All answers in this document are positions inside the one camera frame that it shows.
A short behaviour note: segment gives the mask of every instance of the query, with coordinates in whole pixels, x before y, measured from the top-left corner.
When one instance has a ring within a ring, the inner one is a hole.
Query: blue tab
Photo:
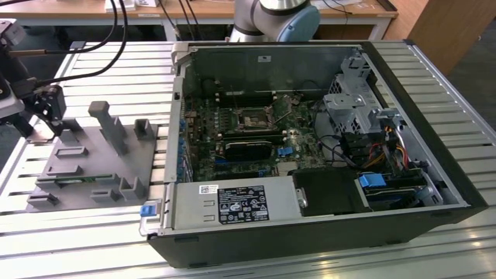
[[[154,217],[156,216],[156,206],[155,205],[143,205],[140,210],[142,217]]]
[[[179,120],[179,128],[183,131],[187,126],[187,121],[184,119]]]
[[[294,148],[292,147],[286,147],[286,148],[279,148],[278,149],[278,155],[284,157],[286,155],[290,155],[294,153]]]
[[[366,187],[384,187],[386,181],[380,173],[366,173],[360,176],[359,182],[363,188]]]

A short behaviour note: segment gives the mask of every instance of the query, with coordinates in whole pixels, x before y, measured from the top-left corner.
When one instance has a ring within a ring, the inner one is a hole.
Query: white label
[[[160,17],[158,13],[139,13],[139,17]]]
[[[200,185],[200,194],[216,194],[219,185]]]
[[[83,183],[83,180],[82,179],[76,179],[76,180],[62,180],[62,181],[58,181],[59,184],[72,184],[72,183]]]
[[[272,56],[259,56],[259,63],[267,63],[272,61]]]

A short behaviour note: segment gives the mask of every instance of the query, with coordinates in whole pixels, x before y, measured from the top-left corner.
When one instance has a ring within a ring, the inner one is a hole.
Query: cable
[[[188,15],[187,15],[187,10],[186,10],[184,4],[183,4],[183,0],[178,0],[178,1],[179,1],[179,4],[180,4],[180,8],[183,9],[183,14],[184,14],[186,22],[188,23],[190,33],[192,34],[194,41],[196,41],[195,33],[194,33],[194,30],[192,30],[192,25],[190,23],[190,19],[188,19]]]
[[[407,150],[400,145],[396,145],[396,149],[402,151],[403,165],[404,165],[404,168],[408,169],[408,154],[407,154]]]
[[[320,141],[320,144],[323,145],[323,147],[330,150],[332,152],[332,154],[338,155],[338,157],[340,157],[344,162],[354,168],[358,168],[358,169],[362,169],[362,167],[354,163],[354,161],[342,153],[339,153],[334,148],[331,148],[324,142]]]
[[[32,1],[32,0],[11,0],[11,1],[6,1],[6,2],[2,2],[0,3],[0,7],[2,6],[11,5],[11,4],[18,4],[18,3],[28,2],[28,1]]]
[[[203,34],[200,32],[200,24],[199,24],[199,20],[196,19],[195,11],[194,11],[194,8],[192,8],[192,6],[190,4],[190,0],[186,0],[186,4],[188,4],[190,11],[192,12],[195,23],[196,23],[196,32],[199,33],[200,40],[203,41],[204,39],[203,39]]]
[[[371,167],[372,165],[378,164],[383,159],[384,159],[386,155],[384,153],[380,154],[380,156],[378,158],[374,159],[372,162],[370,162],[366,166],[364,166],[364,169],[367,169],[368,167]]]
[[[179,38],[180,40],[183,40],[183,38],[180,37],[180,32],[179,32],[178,26],[176,26],[176,24],[174,24],[174,22],[172,22],[172,19],[171,19],[171,16],[170,16],[170,13],[168,13],[168,11],[166,10],[166,7],[164,7],[164,4],[163,4],[162,0],[159,0],[159,3],[160,3],[160,6],[162,6],[163,11],[164,11],[164,13],[166,13],[166,16],[168,17],[170,23],[171,23],[171,25],[172,25],[172,29],[174,29],[174,31],[175,31],[175,33],[176,33],[176,36],[178,36],[178,38]]]
[[[342,145],[340,144],[336,144],[335,147],[332,148],[332,157],[331,157],[331,160],[332,160],[332,163],[336,161],[336,158],[335,158],[335,155],[336,155],[336,148],[340,147]]]
[[[312,83],[318,87],[318,89],[323,90],[323,88],[320,87],[320,85],[316,83],[315,80],[304,80],[304,81],[302,81],[300,86],[299,87],[295,87],[295,91],[302,90],[303,89],[303,85],[306,83]]]
[[[114,10],[114,25],[112,25],[111,33],[108,33],[107,38],[98,45],[92,46],[91,48],[75,49],[72,51],[46,51],[46,54],[76,54],[76,53],[87,53],[87,52],[95,51],[96,49],[99,49],[100,47],[103,47],[104,45],[107,45],[107,43],[111,40],[111,36],[114,35],[114,32],[116,30],[116,26],[118,26],[118,8],[116,8],[116,3],[115,3],[114,0],[111,0],[111,4],[112,4],[112,10]]]
[[[344,17],[347,19],[346,22],[344,22],[344,28],[343,28],[343,31],[342,31],[342,39],[344,39],[344,33],[346,33],[346,30],[347,30],[347,26],[348,26],[348,15],[352,15],[354,13],[352,12],[348,12],[347,11],[347,7],[342,3],[336,2],[336,0],[331,0],[331,1],[334,3],[336,3],[336,4],[339,4],[343,7],[343,10],[339,10],[339,9],[331,7],[331,5],[326,2],[326,0],[323,0],[326,6],[328,6],[330,9],[336,10],[336,11],[344,13]]]
[[[374,148],[375,148],[376,146],[380,146],[380,144],[372,144],[372,146],[371,146],[371,150],[370,150],[370,160],[372,160]]]
[[[316,138],[319,138],[318,136],[318,129],[316,129],[316,123],[318,123],[318,113],[319,113],[319,108],[322,106],[322,104],[324,103],[324,100],[320,100],[316,102],[316,112],[314,113],[314,133],[316,135]]]
[[[323,138],[328,138],[328,137],[334,138],[335,140],[340,140],[340,139],[342,139],[342,137],[340,137],[339,135],[323,135],[323,136],[320,137],[320,139],[323,139]]]
[[[99,71],[94,72],[94,73],[88,73],[88,74],[79,74],[76,76],[68,76],[68,77],[59,77],[59,78],[54,78],[51,80],[42,80],[39,83],[38,83],[38,86],[46,86],[46,85],[50,85],[51,83],[59,83],[62,81],[68,81],[68,80],[76,80],[79,78],[86,78],[86,77],[94,77],[94,76],[98,76],[99,74],[103,74],[104,72],[107,72],[107,70],[114,66],[114,64],[116,64],[119,58],[122,57],[122,54],[124,52],[124,48],[126,48],[126,44],[127,44],[127,31],[128,31],[128,21],[127,21],[127,12],[126,12],[126,5],[124,5],[124,1],[123,0],[119,0],[119,4],[122,6],[122,10],[123,10],[123,18],[124,18],[124,25],[123,25],[123,43],[122,43],[122,47],[116,53],[116,56],[114,57],[112,61],[108,63],[108,65],[100,69]]]

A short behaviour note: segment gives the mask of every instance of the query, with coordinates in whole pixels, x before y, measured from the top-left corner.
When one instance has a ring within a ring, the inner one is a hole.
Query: aluminum table
[[[118,43],[66,57],[58,76],[103,67]],[[140,207],[30,214],[27,197],[51,144],[20,139],[0,174],[2,278],[494,278],[496,276],[496,134],[416,46],[375,42],[407,92],[459,161],[490,209],[407,244],[174,269],[139,234]],[[67,81],[66,117],[96,124],[91,101],[110,102],[124,124],[147,117],[160,125],[151,198],[160,196],[172,97],[170,42],[130,42],[114,68]],[[394,101],[379,87],[384,99]]]

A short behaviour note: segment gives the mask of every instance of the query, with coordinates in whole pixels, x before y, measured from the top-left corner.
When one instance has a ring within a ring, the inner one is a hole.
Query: power supply label
[[[270,220],[264,186],[219,189],[218,198],[223,225]]]

